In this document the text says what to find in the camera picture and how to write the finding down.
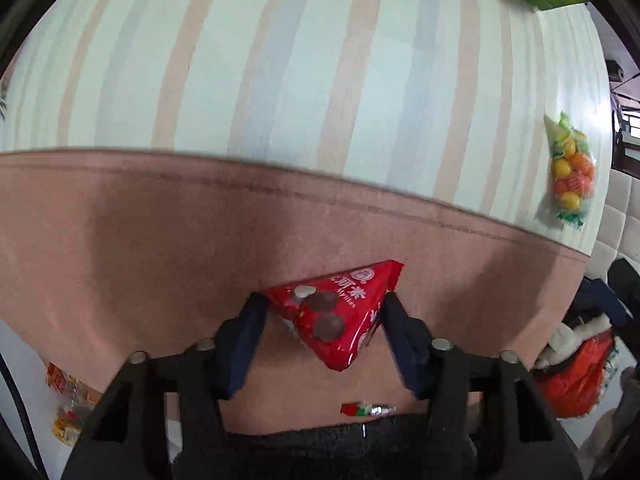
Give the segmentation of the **white padded chair right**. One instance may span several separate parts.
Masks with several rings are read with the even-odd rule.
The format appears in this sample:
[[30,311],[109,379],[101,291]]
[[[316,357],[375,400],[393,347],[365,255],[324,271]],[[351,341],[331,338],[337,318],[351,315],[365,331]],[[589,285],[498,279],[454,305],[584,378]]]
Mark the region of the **white padded chair right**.
[[586,278],[608,280],[608,269],[625,259],[639,271],[640,186],[637,178],[612,169],[597,240],[587,264]]

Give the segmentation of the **colourful candy bag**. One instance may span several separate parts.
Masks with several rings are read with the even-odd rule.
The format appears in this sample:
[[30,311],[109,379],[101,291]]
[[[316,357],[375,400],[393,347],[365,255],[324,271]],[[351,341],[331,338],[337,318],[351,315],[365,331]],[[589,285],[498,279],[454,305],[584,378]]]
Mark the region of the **colourful candy bag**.
[[597,177],[588,136],[573,126],[564,110],[557,120],[544,116],[544,126],[555,218],[579,230],[586,223]]

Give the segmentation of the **small red green wrapper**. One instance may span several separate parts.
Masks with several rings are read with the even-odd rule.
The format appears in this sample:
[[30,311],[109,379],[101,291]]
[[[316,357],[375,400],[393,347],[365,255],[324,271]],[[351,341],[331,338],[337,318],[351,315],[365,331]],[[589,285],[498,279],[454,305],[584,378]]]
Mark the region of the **small red green wrapper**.
[[347,417],[383,417],[396,412],[390,404],[350,402],[341,405],[340,413]]

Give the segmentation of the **dark wooden chair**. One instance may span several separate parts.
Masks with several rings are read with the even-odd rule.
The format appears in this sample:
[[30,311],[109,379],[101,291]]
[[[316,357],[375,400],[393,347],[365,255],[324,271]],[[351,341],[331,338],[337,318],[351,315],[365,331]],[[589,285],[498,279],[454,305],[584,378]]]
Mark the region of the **dark wooden chair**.
[[610,83],[612,122],[612,168],[639,177],[639,99],[618,92],[639,74],[625,79],[623,67],[614,60],[606,60]]

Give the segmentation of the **red triangular chocolate pack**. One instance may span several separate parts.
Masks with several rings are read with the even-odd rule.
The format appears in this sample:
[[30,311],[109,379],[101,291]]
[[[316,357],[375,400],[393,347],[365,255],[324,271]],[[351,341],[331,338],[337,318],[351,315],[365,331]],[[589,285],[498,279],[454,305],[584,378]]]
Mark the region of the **red triangular chocolate pack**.
[[352,365],[378,326],[404,265],[385,260],[264,291],[274,312],[330,370]]

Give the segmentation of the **striped cat table mat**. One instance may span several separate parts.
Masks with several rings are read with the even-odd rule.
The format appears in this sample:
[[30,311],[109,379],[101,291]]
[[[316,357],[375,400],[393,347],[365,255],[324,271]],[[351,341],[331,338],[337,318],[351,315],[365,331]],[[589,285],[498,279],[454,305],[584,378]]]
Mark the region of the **striped cat table mat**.
[[584,274],[550,208],[547,118],[611,160],[586,6],[58,0],[8,76],[1,319],[94,388],[255,289],[386,259],[464,350],[533,363]]

